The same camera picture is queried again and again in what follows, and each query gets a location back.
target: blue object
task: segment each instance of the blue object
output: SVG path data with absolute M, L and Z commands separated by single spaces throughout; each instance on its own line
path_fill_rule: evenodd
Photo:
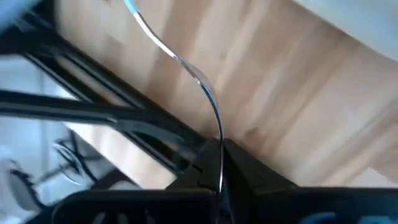
M 123 1 L 132 14 L 135 14 L 138 12 L 137 7 L 134 4 L 134 0 L 123 0 Z

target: thin wire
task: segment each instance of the thin wire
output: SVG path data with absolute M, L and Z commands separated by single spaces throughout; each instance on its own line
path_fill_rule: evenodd
M 66 147 L 66 146 L 63 146 L 63 145 L 59 144 L 59 143 L 53 144 L 52 147 L 53 147 L 55 150 L 58 151 L 57 156 L 55 156 L 55 160 L 57 161 L 57 164 L 58 164 L 58 166 L 59 166 L 59 168 L 60 168 L 60 171 L 61 171 L 61 173 L 63 174 L 63 176 L 64 176 L 67 180 L 69 180 L 71 183 L 73 183 L 73 184 L 80 185 L 80 186 L 83 185 L 82 183 L 79 183 L 79 182 L 73 180 L 73 179 L 64 171 L 65 168 L 61 165 L 61 163 L 60 163 L 58 157 L 59 157 L 59 154 L 62 154 L 63 152 L 66 152 L 66 153 L 68 154 L 68 156 L 70 156 L 70 157 L 73 159 L 73 162 L 76 164 L 76 166 L 77 166 L 77 168 L 78 168 L 78 170 L 79 170 L 79 174 L 83 177 L 83 180 L 85 180 L 85 182 L 87 182 L 87 176 L 86 176 L 86 174 L 85 174 L 85 172 L 84 172 L 84 170 L 83 170 L 83 164 L 81 164 L 81 162 L 79 161 L 79 159 L 77 158 L 77 156 L 74 155 L 74 153 L 72 152 L 72 150 L 69 149 L 69 148 Z
M 146 35 L 156 44 L 158 45 L 165 53 L 171 56 L 174 60 L 176 60 L 196 81 L 197 84 L 200 85 L 201 89 L 205 92 L 206 97 L 209 99 L 211 103 L 211 107 L 215 113 L 215 117 L 218 125 L 218 133 L 220 135 L 220 182 L 218 193 L 221 193 L 223 187 L 223 171 L 224 171 L 224 135 L 223 135 L 223 125 L 221 123 L 220 111 L 218 109 L 218 102 L 215 92 L 211 83 L 209 82 L 206 75 L 200 71 L 195 66 L 190 63 L 184 61 L 180 58 L 176 53 L 174 53 L 169 47 L 167 47 L 162 40 L 155 34 L 155 32 L 150 28 L 147 24 L 143 16 L 137 10 L 136 5 L 132 2 L 132 0 L 123 0 L 126 4 L 127 8 L 130 10 L 131 14 L 134 16 L 141 29 L 146 33 Z

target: cable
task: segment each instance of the cable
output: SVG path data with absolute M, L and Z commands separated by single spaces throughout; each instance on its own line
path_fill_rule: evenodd
M 55 149 L 57 151 L 57 156 L 55 157 L 55 160 L 58 163 L 59 171 L 65 176 L 65 178 L 67 180 L 69 180 L 71 183 L 74 183 L 77 185 L 84 185 L 84 184 L 77 182 L 76 180 L 71 178 L 65 172 L 67 169 L 72 168 L 78 175 L 81 175 L 83 177 L 85 182 L 87 182 L 88 178 L 90 178 L 94 183 L 96 183 L 98 181 L 98 179 L 89 170 L 85 161 L 103 159 L 103 157 L 101 157 L 101 156 L 94 156 L 94 157 L 93 156 L 92 157 L 82 156 L 78 150 L 75 134 L 73 131 L 70 131 L 70 139 L 69 139 L 69 141 L 72 144 L 72 148 L 66 146 L 64 144 L 65 141 L 66 140 L 57 141 L 52 146 L 53 149 Z M 59 156 L 62 156 L 62 158 L 65 159 L 70 166 L 61 165 L 61 162 L 59 161 Z
M 215 91 L 206 77 L 206 75 L 196 68 L 194 65 L 180 58 L 177 54 L 175 54 L 169 47 L 167 47 L 162 39 L 159 38 L 155 32 L 150 28 L 147 24 L 143 16 L 137 10 L 136 5 L 133 0 L 123 0 L 127 8 L 130 10 L 131 14 L 136 18 L 141 29 L 146 33 L 146 35 L 157 45 L 159 46 L 165 53 L 171 56 L 174 60 L 176 60 L 196 81 L 198 85 L 200 85 L 201 89 L 205 92 L 206 97 L 209 99 L 211 107 L 213 108 L 217 125 L 218 125 L 218 133 L 220 136 L 220 182 L 218 193 L 220 194 L 223 187 L 223 171 L 224 171 L 224 134 L 223 134 L 223 125 L 221 123 L 220 111 L 218 108 L 218 100 L 215 95 Z

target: black metal bar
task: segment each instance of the black metal bar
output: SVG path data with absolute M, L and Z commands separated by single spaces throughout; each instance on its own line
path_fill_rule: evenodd
M 79 79 L 70 74 L 68 70 L 61 67 L 54 58 L 37 54 L 24 54 L 22 56 L 24 56 L 37 67 L 41 68 L 62 88 L 71 93 L 77 99 L 90 103 L 109 104 L 109 102 L 100 94 L 93 91 Z
M 78 99 L 91 103 L 109 104 L 101 95 L 62 68 L 54 58 L 37 54 L 24 56 Z M 127 132 L 121 132 L 121 134 L 174 174 L 179 174 L 185 170 L 189 166 L 190 161 L 195 158 L 195 154 L 192 152 L 181 157 L 162 141 L 146 134 Z
M 119 131 L 144 133 L 183 144 L 180 130 L 167 120 L 159 119 L 147 110 L 115 105 L 97 105 L 50 96 L 0 90 L 0 114 L 21 118 L 104 124 Z

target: wooden floor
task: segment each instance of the wooden floor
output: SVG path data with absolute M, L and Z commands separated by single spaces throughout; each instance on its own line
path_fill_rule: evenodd
M 207 136 L 204 94 L 122 0 L 59 0 L 60 32 Z M 147 22 L 213 83 L 227 137 L 299 185 L 398 183 L 398 63 L 291 0 L 136 0 Z

